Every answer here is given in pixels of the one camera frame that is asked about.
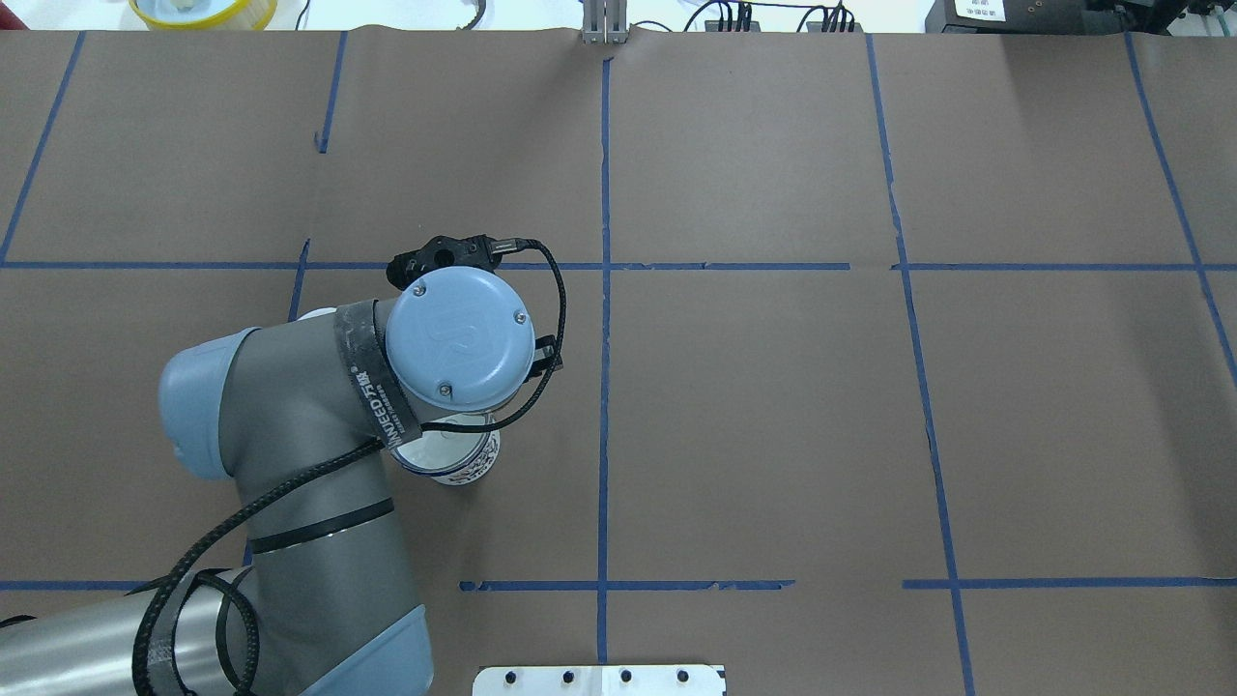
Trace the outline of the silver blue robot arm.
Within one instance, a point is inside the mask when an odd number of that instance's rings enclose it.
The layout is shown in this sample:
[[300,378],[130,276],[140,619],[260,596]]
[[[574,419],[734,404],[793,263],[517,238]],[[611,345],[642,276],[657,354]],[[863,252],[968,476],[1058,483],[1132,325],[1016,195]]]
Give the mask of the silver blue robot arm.
[[486,436],[531,375],[529,310],[481,269],[190,347],[160,375],[181,461],[242,509],[114,602],[2,626],[5,695],[424,695],[434,680],[383,452],[421,476],[434,433]]

